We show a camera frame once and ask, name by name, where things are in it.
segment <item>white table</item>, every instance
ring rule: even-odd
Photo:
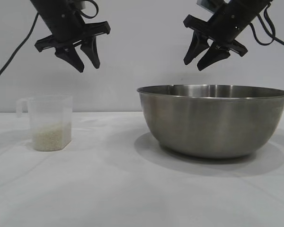
[[[165,152],[142,113],[76,113],[58,152],[27,128],[0,114],[0,227],[284,227],[284,114],[237,162]]]

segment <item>white wall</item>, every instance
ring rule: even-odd
[[[198,60],[185,66],[183,58],[193,31],[183,20],[188,14],[207,20],[210,13],[196,0],[98,0],[110,35],[98,38],[101,68],[96,70],[80,52],[85,72],[78,73],[50,49],[38,53],[37,39],[49,35],[41,19],[35,31],[0,78],[0,112],[14,111],[21,97],[72,94],[76,111],[140,110],[136,88],[160,84],[235,84],[284,89],[284,47],[258,45],[247,28],[238,40],[249,53],[232,57],[199,72]],[[27,35],[35,9],[29,0],[0,0],[0,68]],[[284,39],[284,0],[270,9],[277,35]],[[259,36],[268,41],[256,23]]]

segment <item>metal bowl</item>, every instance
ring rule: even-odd
[[[284,109],[284,91],[228,85],[138,89],[147,125],[164,146],[186,155],[234,158],[268,142]]]

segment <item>measuring cup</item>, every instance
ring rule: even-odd
[[[61,150],[71,141],[71,96],[37,96],[17,101],[17,116],[27,104],[33,148]]]

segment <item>rice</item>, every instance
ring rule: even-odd
[[[42,127],[33,133],[33,147],[39,151],[55,151],[65,148],[71,141],[71,123],[57,123]]]

